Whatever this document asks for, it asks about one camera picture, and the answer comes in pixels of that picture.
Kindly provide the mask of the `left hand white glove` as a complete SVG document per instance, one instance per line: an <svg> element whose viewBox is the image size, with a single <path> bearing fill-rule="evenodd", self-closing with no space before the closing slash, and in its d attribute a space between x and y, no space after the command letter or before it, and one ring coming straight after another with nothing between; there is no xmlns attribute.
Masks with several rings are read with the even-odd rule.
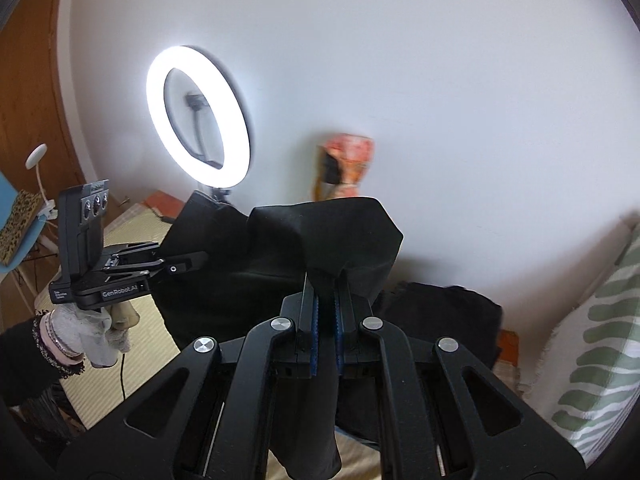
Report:
<svg viewBox="0 0 640 480"><path fill-rule="evenodd" d="M94 368L107 368L129 351L128 330L139 322L129 301L100 310L59 304L41 319L40 334L62 364L75 365L86 358Z"/></svg>

